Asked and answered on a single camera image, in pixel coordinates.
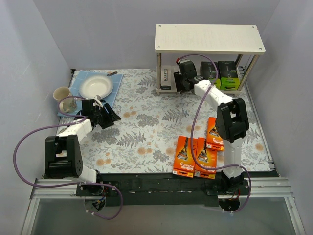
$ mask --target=patterned mat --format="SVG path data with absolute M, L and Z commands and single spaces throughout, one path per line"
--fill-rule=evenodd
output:
M 101 173 L 172 172 L 178 135 L 190 136 L 200 98 L 193 94 L 158 96 L 154 69 L 95 71 L 124 74 L 113 106 L 122 120 L 105 130 L 95 128 L 81 141 L 84 164 Z M 246 102 L 250 123 L 242 165 L 249 171 L 268 171 L 268 154 L 256 115 L 246 91 L 239 97 Z M 216 112 L 205 102 L 197 119 L 195 138 L 206 137 L 209 116 L 216 117 Z M 223 164 L 224 155 L 219 152 L 218 166 Z

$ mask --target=orange package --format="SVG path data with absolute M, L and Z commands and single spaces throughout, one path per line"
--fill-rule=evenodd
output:
M 216 130 L 216 118 L 209 117 L 207 125 L 206 147 L 224 151 L 223 139 Z
M 197 153 L 197 139 L 192 141 L 194 155 Z M 179 136 L 176 148 L 173 174 L 194 177 L 195 162 L 191 155 L 190 138 Z
M 197 163 L 207 168 L 216 168 L 217 150 L 206 148 L 205 138 L 198 138 L 197 145 Z M 214 180 L 215 174 L 216 170 L 205 170 L 195 164 L 195 176 Z

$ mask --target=blue cloth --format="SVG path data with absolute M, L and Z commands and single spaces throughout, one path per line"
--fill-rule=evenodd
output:
M 74 84 L 69 88 L 70 91 L 72 92 L 73 96 L 81 96 L 79 94 L 80 85 L 82 84 L 83 81 L 85 81 L 89 77 L 95 76 L 95 75 L 104 75 L 104 73 L 80 71 L 78 73 L 75 81 L 74 81 Z M 123 75 L 122 74 L 115 74 L 113 76 L 110 76 L 109 78 L 112 79 L 112 81 L 113 81 L 113 90 L 107 97 L 104 98 L 104 100 L 113 108 L 113 104 L 114 104 L 115 98 L 117 96 L 119 86 L 121 85 Z M 75 114 L 77 114 L 78 111 L 80 111 L 82 109 L 82 102 L 76 101 L 76 103 L 77 103 L 77 109 L 73 113 L 69 113 L 69 114 L 75 115 Z M 66 117 L 65 115 L 60 114 L 60 113 L 58 113 L 58 116 Z

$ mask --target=ceramic mug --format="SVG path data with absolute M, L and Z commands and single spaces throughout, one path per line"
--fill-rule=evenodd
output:
M 53 92 L 53 98 L 58 102 L 68 96 L 73 96 L 68 87 L 59 87 Z M 77 104 L 74 98 L 68 98 L 60 103 L 59 108 L 64 113 L 73 113 Z

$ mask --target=white wall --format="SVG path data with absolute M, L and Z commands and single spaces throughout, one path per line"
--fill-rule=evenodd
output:
M 249 86 L 274 163 L 288 176 L 307 234 L 313 234 L 313 1 L 280 1 L 262 38 Z
M 34 0 L 70 68 L 155 68 L 156 24 L 255 24 L 279 0 Z
M 0 0 L 0 234 L 20 234 L 32 187 L 13 168 L 17 142 L 29 131 L 58 123 L 52 98 L 70 69 L 32 0 Z M 22 144 L 18 166 L 34 182 L 44 172 L 42 131 Z

